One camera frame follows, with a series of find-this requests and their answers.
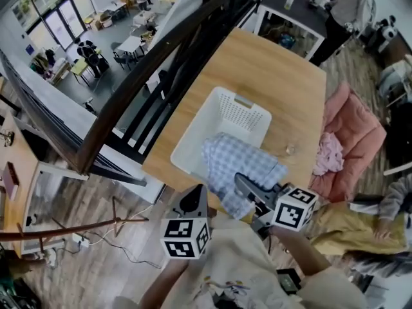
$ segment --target pink cloth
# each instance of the pink cloth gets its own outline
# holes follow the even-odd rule
[[[333,133],[323,133],[317,148],[314,175],[322,176],[327,172],[343,170],[343,147]]]
[[[343,82],[325,104],[323,132],[336,135],[343,146],[343,170],[312,175],[311,190],[331,202],[352,200],[356,182],[372,161],[386,132],[378,118]]]

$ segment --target plastic bottle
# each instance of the plastic bottle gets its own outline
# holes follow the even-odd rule
[[[292,7],[294,1],[295,1],[295,0],[286,0],[285,9],[286,9],[286,10],[289,10],[290,7]]]

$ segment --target plaid cloth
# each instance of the plaid cloth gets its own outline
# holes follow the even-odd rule
[[[244,174],[266,190],[273,188],[288,173],[288,168],[279,164],[275,156],[226,133],[206,139],[201,153],[209,168],[209,190],[238,220],[247,215],[254,204],[236,190],[236,173]]]

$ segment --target pink cushion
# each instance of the pink cushion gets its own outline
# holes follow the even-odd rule
[[[324,131],[335,133],[343,146],[344,168],[312,175],[311,189],[332,202],[351,200],[357,180],[382,146],[386,132],[346,82],[326,102],[323,119]]]

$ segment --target white laundry basket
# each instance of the white laundry basket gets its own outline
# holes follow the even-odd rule
[[[260,147],[271,119],[269,111],[232,91],[216,87],[174,148],[172,164],[205,182],[208,170],[201,147],[206,138],[224,132]]]

